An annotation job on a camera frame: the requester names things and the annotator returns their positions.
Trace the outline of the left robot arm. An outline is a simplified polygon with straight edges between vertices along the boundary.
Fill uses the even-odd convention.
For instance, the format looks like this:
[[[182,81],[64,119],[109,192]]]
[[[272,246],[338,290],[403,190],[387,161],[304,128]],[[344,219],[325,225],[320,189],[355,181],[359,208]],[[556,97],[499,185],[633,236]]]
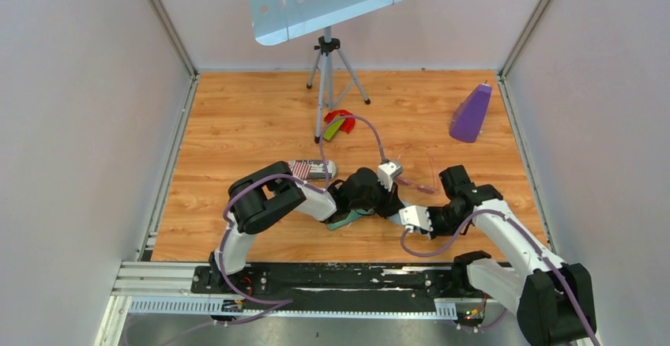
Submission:
[[[337,229],[362,216],[393,218],[405,207],[395,179],[403,171],[386,160],[373,171],[359,168],[346,180],[317,188],[294,176],[278,161],[235,182],[223,218],[228,223],[220,246],[213,251],[211,281],[223,293],[236,291],[255,236],[292,212],[301,212]]]

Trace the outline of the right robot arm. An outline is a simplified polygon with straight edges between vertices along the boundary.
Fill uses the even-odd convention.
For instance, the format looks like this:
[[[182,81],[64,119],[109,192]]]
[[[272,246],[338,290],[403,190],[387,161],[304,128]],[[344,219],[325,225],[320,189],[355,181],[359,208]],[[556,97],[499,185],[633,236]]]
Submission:
[[[439,180],[449,203],[425,214],[432,236],[455,239],[469,226],[482,231],[510,264],[503,268],[483,251],[454,259],[453,290],[461,296],[481,291],[512,313],[531,345],[560,345],[588,339],[597,345],[593,282],[581,263],[569,263],[547,248],[492,185],[477,186],[462,165],[448,167]]]

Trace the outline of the striped printed glasses pouch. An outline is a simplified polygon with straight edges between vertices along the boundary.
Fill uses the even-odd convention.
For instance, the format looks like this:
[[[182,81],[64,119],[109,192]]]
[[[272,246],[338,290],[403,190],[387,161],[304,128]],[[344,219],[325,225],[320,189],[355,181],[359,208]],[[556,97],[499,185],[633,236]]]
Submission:
[[[289,160],[287,164],[292,174],[302,180],[324,181],[326,174],[330,178],[337,175],[337,165],[332,160]]]

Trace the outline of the grey glasses case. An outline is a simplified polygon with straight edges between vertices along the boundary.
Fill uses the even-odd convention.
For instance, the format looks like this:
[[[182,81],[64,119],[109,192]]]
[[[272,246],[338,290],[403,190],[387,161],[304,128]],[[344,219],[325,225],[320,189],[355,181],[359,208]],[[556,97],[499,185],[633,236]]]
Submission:
[[[373,216],[375,214],[374,210],[353,210],[349,214],[343,216],[342,218],[338,219],[333,219],[329,220],[326,223],[326,228],[330,231],[337,230],[338,228],[346,227],[349,226],[351,223],[353,223],[356,220],[359,220],[361,218],[367,217],[367,216]]]

